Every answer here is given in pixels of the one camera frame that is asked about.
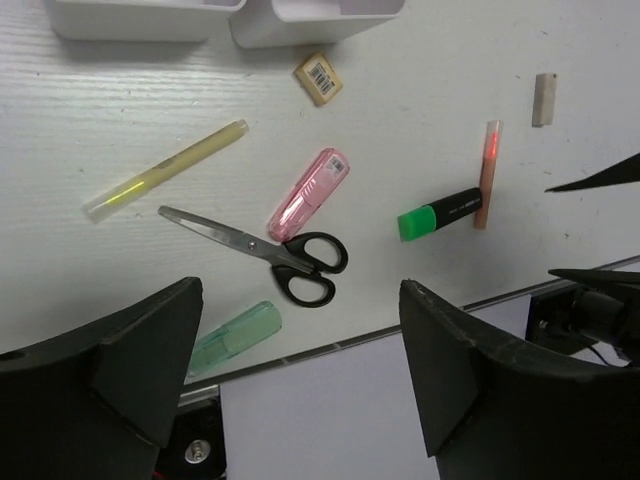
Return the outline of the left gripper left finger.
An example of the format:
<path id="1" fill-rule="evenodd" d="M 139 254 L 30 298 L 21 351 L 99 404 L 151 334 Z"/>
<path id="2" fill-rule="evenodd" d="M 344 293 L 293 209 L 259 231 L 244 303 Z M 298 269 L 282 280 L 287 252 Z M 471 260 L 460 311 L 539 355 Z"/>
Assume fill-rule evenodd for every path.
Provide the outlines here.
<path id="1" fill-rule="evenodd" d="M 149 479 L 166 447 L 203 310 L 184 278 L 1 356 L 4 479 Z"/>

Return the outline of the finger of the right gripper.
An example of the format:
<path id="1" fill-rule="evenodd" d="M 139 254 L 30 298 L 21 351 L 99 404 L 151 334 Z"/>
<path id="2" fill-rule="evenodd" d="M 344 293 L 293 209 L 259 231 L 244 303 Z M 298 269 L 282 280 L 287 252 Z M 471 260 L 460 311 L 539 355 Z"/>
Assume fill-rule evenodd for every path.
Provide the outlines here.
<path id="1" fill-rule="evenodd" d="M 640 154 L 637 153 L 587 178 L 546 189 L 559 193 L 637 183 L 640 179 Z"/>

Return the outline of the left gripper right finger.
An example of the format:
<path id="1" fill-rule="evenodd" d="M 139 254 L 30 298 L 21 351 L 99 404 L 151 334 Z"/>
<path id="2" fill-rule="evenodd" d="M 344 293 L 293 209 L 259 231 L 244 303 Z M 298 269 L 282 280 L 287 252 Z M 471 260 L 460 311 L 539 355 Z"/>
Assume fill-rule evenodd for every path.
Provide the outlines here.
<path id="1" fill-rule="evenodd" d="M 399 316 L 427 454 L 443 479 L 635 479 L 639 372 L 542 348 L 413 280 Z"/>

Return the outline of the orange slim highlighter pen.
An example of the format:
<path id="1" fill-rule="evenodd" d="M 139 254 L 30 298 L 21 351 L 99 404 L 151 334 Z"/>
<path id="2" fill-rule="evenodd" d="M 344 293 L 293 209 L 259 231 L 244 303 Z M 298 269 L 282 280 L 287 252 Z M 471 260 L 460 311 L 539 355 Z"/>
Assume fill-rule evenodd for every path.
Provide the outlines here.
<path id="1" fill-rule="evenodd" d="M 476 212 L 473 224 L 474 228 L 478 230 L 485 230 L 487 226 L 503 124 L 504 122 L 501 120 L 493 120 L 487 124 L 479 181 L 482 206 Z"/>

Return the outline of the green black highlighter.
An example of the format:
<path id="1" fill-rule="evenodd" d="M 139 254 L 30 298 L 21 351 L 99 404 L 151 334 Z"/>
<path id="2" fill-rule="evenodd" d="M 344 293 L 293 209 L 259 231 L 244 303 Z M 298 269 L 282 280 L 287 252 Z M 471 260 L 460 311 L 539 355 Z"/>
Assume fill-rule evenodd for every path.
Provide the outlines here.
<path id="1" fill-rule="evenodd" d="M 397 217 L 399 237 L 410 242 L 433 233 L 482 207 L 479 188 L 470 188 L 425 204 Z"/>

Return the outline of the yellow slim highlighter pen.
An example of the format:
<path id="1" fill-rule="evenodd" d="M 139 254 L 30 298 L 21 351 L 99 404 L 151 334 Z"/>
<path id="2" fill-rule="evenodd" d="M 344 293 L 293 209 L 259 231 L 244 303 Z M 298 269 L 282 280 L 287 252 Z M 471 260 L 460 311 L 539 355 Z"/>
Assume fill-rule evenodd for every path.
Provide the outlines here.
<path id="1" fill-rule="evenodd" d="M 248 131 L 249 126 L 245 120 L 234 121 L 96 197 L 83 206 L 83 211 L 93 223 L 100 223 L 152 189 L 238 141 Z"/>

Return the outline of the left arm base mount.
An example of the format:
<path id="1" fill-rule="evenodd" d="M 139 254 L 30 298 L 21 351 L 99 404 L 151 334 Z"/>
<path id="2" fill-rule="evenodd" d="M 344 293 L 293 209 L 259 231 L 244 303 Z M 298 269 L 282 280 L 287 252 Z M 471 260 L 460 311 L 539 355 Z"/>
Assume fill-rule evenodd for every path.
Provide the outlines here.
<path id="1" fill-rule="evenodd" d="M 185 391 L 169 443 L 152 479 L 225 479 L 227 470 L 220 392 L 217 385 Z"/>

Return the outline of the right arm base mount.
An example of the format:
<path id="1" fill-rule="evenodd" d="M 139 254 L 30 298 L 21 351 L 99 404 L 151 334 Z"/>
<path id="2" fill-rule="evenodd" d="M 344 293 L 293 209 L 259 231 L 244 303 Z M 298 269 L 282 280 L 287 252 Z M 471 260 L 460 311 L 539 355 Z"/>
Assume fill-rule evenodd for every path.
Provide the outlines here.
<path id="1" fill-rule="evenodd" d="M 564 355 L 597 343 L 639 366 L 639 274 L 602 269 L 552 269 L 568 286 L 532 296 L 525 339 Z"/>

